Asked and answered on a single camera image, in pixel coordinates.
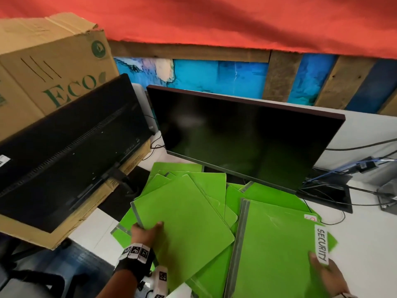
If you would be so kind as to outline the plain green folder grey spine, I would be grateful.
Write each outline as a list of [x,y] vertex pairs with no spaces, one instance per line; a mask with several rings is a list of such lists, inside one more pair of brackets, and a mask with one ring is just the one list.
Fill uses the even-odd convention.
[[158,264],[168,269],[170,291],[234,242],[230,228],[187,174],[132,204],[145,229],[164,222],[153,250]]

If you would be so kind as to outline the red cloth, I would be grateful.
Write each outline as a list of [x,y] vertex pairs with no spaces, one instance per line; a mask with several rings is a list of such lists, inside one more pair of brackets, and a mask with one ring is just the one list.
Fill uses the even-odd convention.
[[0,0],[0,18],[63,12],[116,41],[397,59],[397,0]]

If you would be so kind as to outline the black monitor with vented back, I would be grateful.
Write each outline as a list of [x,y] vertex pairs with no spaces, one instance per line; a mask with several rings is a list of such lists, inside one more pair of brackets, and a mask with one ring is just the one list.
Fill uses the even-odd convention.
[[0,143],[0,215],[52,233],[151,135],[121,74]]

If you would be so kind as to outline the grey device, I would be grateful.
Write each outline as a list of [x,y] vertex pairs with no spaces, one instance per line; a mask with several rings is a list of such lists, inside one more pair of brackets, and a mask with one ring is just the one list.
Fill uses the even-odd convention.
[[376,195],[380,210],[397,216],[397,178],[379,187]]

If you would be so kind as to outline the person's left forearm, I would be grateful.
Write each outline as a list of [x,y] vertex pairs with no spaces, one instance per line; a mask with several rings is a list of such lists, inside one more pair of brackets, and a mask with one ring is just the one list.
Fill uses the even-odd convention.
[[116,271],[95,298],[134,298],[138,282],[129,270]]

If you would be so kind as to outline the black office chair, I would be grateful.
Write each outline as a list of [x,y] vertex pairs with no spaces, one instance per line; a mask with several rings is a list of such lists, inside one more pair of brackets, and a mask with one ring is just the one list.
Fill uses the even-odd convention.
[[14,254],[22,243],[20,239],[0,233],[0,292],[12,279],[39,286],[46,293],[45,298],[62,298],[66,289],[66,281],[61,275],[44,273],[34,270],[16,270],[17,261],[32,256],[43,250],[33,246]]

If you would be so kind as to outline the blue painted wooden plank partition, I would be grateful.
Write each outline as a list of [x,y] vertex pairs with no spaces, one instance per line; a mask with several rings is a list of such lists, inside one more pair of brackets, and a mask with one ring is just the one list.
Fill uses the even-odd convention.
[[397,117],[397,59],[109,41],[144,88],[235,95]]

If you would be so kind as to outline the person's right hand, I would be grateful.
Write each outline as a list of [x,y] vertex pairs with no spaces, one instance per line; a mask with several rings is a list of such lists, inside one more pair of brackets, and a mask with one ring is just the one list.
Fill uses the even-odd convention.
[[348,298],[351,294],[342,272],[332,259],[329,259],[328,266],[323,266],[323,270],[317,271],[317,273],[329,298]]

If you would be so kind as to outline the large brown cardboard box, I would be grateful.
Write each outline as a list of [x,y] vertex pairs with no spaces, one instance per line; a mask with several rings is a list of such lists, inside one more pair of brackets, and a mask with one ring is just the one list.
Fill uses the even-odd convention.
[[[0,19],[0,143],[120,76],[102,29],[72,13]],[[0,215],[0,232],[54,250],[148,154],[148,139],[52,233]]]

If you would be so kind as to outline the green folder with white label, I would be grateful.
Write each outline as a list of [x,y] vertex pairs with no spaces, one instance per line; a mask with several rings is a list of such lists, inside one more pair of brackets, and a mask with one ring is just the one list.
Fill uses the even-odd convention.
[[308,252],[336,245],[314,213],[242,198],[224,298],[329,298]]

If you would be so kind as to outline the black adapter plug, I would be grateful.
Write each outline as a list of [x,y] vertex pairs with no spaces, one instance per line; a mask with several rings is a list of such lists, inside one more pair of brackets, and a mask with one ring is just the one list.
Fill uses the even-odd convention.
[[364,174],[365,172],[371,171],[378,168],[377,162],[375,160],[365,160],[361,161],[357,165],[357,170],[361,174]]

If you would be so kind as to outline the black monitor stand base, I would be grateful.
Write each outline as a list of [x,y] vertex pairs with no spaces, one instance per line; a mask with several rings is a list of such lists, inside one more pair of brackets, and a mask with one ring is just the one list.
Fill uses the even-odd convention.
[[298,197],[343,212],[353,213],[350,189],[347,185],[352,176],[334,173],[316,180],[311,180],[312,178],[314,176],[310,176],[309,180],[304,182],[296,192]]

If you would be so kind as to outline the white plastic device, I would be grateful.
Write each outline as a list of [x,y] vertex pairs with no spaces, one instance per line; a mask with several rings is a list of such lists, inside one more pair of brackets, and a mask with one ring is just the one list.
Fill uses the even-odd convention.
[[155,135],[158,132],[158,126],[156,119],[154,118],[146,91],[144,90],[143,86],[138,83],[132,83],[132,86],[148,124],[149,130],[153,135]]

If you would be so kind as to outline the black flat screen monitor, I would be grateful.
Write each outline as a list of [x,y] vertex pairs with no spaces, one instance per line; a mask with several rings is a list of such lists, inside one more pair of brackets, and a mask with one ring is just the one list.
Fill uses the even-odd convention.
[[147,86],[168,154],[294,194],[344,114]]

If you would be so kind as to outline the pile of green folders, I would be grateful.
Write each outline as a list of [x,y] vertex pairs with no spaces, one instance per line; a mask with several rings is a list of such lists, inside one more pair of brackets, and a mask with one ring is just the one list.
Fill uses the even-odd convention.
[[[312,218],[321,218],[297,196],[277,191],[273,188],[250,182],[243,193],[243,185],[227,183],[227,175],[218,172],[203,172],[198,164],[154,163],[141,195],[145,195],[166,185],[172,179],[188,175],[201,192],[208,197],[216,211],[235,234],[237,231],[237,216],[240,211],[241,198],[260,201],[272,205],[313,213]],[[228,265],[232,247],[227,248],[220,256],[211,261],[200,272],[186,281],[195,298],[222,298],[226,284]]]

